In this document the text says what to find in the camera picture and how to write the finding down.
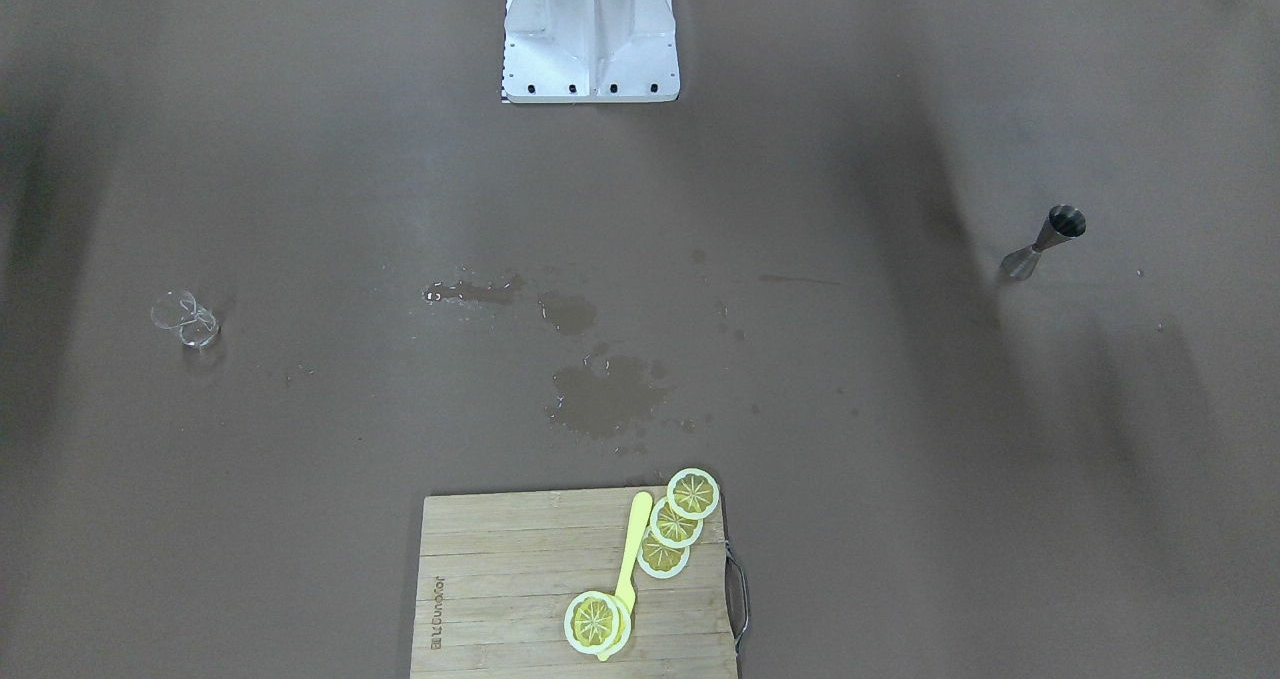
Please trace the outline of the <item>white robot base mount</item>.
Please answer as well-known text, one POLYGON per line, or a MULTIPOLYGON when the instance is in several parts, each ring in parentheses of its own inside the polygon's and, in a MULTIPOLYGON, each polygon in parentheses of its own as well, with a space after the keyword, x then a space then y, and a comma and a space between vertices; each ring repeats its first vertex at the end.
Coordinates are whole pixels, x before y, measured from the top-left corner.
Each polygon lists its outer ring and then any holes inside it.
POLYGON ((675 0, 506 0, 500 97, 512 104, 672 102, 675 0))

